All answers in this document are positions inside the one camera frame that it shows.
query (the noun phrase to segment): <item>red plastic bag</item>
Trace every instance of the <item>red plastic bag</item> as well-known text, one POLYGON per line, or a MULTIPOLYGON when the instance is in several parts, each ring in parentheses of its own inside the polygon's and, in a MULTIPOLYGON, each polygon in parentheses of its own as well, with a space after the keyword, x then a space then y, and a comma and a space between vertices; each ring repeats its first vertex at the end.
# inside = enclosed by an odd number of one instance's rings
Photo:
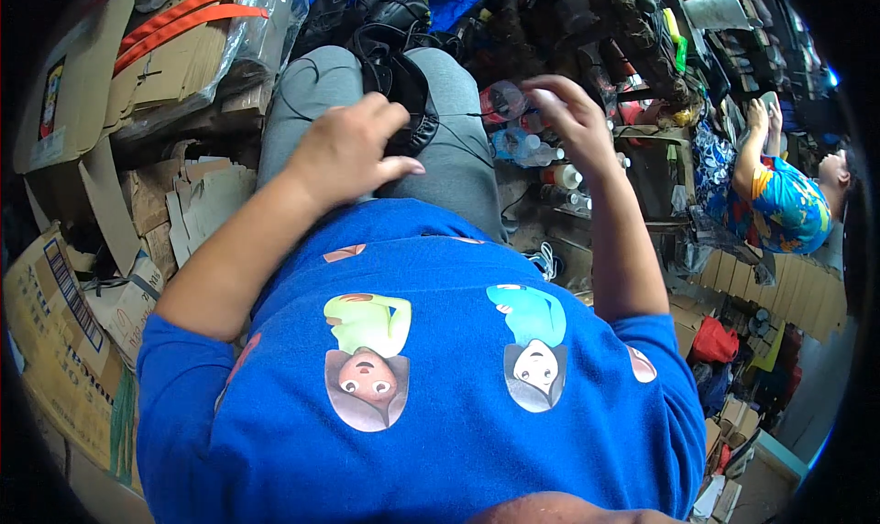
POLYGON ((703 318, 699 324, 697 336, 693 338, 695 359, 701 362, 720 362, 726 364, 733 361, 739 351, 737 332, 724 330, 719 320, 711 316, 703 318))

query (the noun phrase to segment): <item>person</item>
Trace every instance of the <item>person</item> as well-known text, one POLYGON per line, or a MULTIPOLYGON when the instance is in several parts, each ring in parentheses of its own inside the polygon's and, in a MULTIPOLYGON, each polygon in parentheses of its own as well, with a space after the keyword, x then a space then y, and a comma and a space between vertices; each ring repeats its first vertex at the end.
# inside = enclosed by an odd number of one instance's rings
MULTIPOLYGON (((825 156, 819 164, 819 182, 812 181, 780 157, 778 98, 769 109, 768 113, 761 100, 749 102, 750 132, 733 164, 730 186, 722 183, 716 194, 706 198, 706 212, 753 247, 773 253, 811 253, 828 237, 831 220, 842 220, 851 181, 847 155, 840 151, 825 156)), ((697 176, 707 178, 711 173, 700 163, 697 176)))
POLYGON ((448 127, 417 159, 383 158, 408 113, 362 93, 347 50, 281 76, 260 188, 145 326, 154 517, 685 518, 706 430, 604 113, 569 79, 522 83, 593 197, 594 311, 503 243, 473 78, 441 50, 407 56, 448 127))

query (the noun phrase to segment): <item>pile of shoes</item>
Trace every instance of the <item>pile of shoes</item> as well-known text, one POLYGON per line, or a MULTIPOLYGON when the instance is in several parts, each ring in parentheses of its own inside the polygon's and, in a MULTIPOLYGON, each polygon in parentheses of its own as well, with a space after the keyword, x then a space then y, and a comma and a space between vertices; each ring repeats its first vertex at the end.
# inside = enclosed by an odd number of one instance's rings
POLYGON ((400 102, 410 121, 388 142, 388 155, 418 155, 434 138, 439 117, 422 71, 405 52, 434 47, 459 59, 461 40, 428 33, 430 10, 423 0, 315 0, 291 52, 299 59, 320 46, 351 50, 361 62, 363 90, 400 102))

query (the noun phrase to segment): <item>shoe repair shop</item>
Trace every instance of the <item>shoe repair shop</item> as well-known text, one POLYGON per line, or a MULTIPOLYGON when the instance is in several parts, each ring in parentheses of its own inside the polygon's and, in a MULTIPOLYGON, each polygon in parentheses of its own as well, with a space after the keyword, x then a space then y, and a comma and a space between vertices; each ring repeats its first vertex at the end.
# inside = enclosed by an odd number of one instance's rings
POLYGON ((116 481, 151 521, 134 457, 143 323, 258 186, 280 74, 325 45, 358 57, 365 92, 412 112, 390 141, 407 155, 427 119, 437 132, 452 119, 418 68, 389 56, 453 56, 476 80, 485 130, 458 142, 494 169, 504 235, 591 306, 589 192, 517 83, 558 73, 584 87, 639 197, 706 411, 692 521, 736 521, 737 500, 762 498, 747 480, 758 465, 781 476, 784 503, 830 427, 807 395, 789 403, 833 373, 842 227, 809 255, 764 253, 708 219, 696 171, 741 147, 745 106, 766 93, 782 113, 780 157, 807 176, 846 139, 834 73, 786 0, 71 0, 5 178, 4 292, 33 412, 83 503, 93 480, 116 481), (472 149, 483 144, 487 160, 472 149))

